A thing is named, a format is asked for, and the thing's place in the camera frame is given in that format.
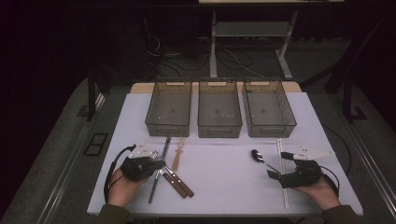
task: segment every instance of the metal stand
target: metal stand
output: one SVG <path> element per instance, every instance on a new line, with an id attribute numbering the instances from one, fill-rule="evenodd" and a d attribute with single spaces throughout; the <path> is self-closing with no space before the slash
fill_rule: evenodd
<path id="1" fill-rule="evenodd" d="M 292 79 L 291 71 L 285 59 L 285 53 L 290 42 L 297 16 L 298 10 L 295 10 L 291 14 L 289 21 L 217 22 L 216 11 L 213 11 L 210 76 L 218 76 L 216 65 L 216 36 L 283 36 L 283 45 L 280 49 L 276 50 L 276 57 L 285 79 Z"/>

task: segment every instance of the transparent plastic bin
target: transparent plastic bin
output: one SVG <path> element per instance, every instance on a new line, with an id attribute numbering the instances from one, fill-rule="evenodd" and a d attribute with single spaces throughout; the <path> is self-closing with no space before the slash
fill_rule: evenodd
<path id="1" fill-rule="evenodd" d="M 290 136 L 297 122 L 281 81 L 246 77 L 242 94 L 250 137 Z"/>
<path id="2" fill-rule="evenodd" d="M 238 138 L 242 119 L 234 78 L 200 78 L 198 135 Z"/>
<path id="3" fill-rule="evenodd" d="M 150 136 L 190 136 L 191 86 L 189 77 L 157 78 L 145 121 Z"/>

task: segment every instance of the fork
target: fork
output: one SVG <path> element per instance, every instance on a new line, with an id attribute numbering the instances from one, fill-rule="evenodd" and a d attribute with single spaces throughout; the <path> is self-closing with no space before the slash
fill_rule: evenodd
<path id="1" fill-rule="evenodd" d="M 177 171 L 178 169 L 178 162 L 180 161 L 180 154 L 183 153 L 182 148 L 184 147 L 184 144 L 186 144 L 186 138 L 182 137 L 177 143 L 176 156 L 172 164 L 172 170 L 174 171 Z"/>

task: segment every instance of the spoon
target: spoon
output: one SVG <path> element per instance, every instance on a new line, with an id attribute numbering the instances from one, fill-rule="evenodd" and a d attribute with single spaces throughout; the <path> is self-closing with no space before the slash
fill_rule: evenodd
<path id="1" fill-rule="evenodd" d="M 264 165 L 268 166 L 269 168 L 280 174 L 280 172 L 276 168 L 272 167 L 270 164 L 264 161 L 264 159 L 262 158 L 262 154 L 258 150 L 256 149 L 251 150 L 251 157 L 253 158 L 253 160 L 264 163 Z"/>

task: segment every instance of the white tabletop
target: white tabletop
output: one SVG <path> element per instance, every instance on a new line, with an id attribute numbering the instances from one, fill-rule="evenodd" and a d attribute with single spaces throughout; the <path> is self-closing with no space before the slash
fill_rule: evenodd
<path id="1" fill-rule="evenodd" d="M 303 92 L 288 92 L 287 95 L 297 126 L 290 138 L 281 139 L 283 150 L 293 153 L 301 145 L 332 150 L 307 95 Z M 149 136 L 145 124 L 150 97 L 149 93 L 127 95 L 88 213 L 97 215 L 105 203 L 103 185 L 106 174 L 110 163 L 122 149 L 145 141 L 151 150 L 162 153 L 165 137 Z M 241 94 L 239 100 L 243 106 Z M 280 184 L 267 176 L 263 164 L 250 157 L 251 149 L 258 149 L 268 163 L 280 169 L 276 139 L 248 137 L 243 107 L 241 114 L 244 124 L 239 138 L 208 139 L 198 137 L 197 102 L 198 94 L 194 93 L 191 100 L 191 134 L 183 148 L 177 172 L 195 195 L 182 199 L 161 176 L 153 202 L 149 204 L 154 181 L 152 177 L 126 207 L 131 214 L 145 217 L 293 217 L 319 214 L 320 211 L 305 195 L 293 189 L 287 190 L 289 208 L 285 208 Z M 166 156 L 169 165 L 172 165 L 176 154 L 177 140 L 172 140 Z M 120 157 L 118 166 L 127 155 L 125 153 Z M 336 157 L 318 159 L 317 162 L 338 176 L 341 182 L 341 203 L 350 204 L 357 214 L 362 215 L 361 204 Z M 286 173 L 292 173 L 294 162 L 284 163 Z"/>

